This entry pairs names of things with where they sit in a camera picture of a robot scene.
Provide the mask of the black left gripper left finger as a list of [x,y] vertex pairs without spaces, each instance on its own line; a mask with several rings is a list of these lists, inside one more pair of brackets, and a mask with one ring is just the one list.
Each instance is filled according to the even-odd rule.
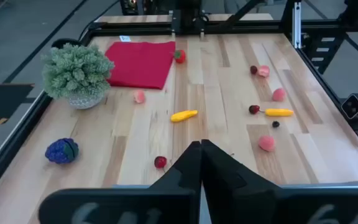
[[198,223],[201,159],[201,144],[195,141],[147,188],[58,190],[40,204],[39,222]]

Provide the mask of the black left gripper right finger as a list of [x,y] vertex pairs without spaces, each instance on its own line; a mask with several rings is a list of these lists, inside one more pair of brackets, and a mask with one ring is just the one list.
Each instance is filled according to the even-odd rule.
[[204,139],[203,185],[213,223],[358,223],[358,187],[283,188]]

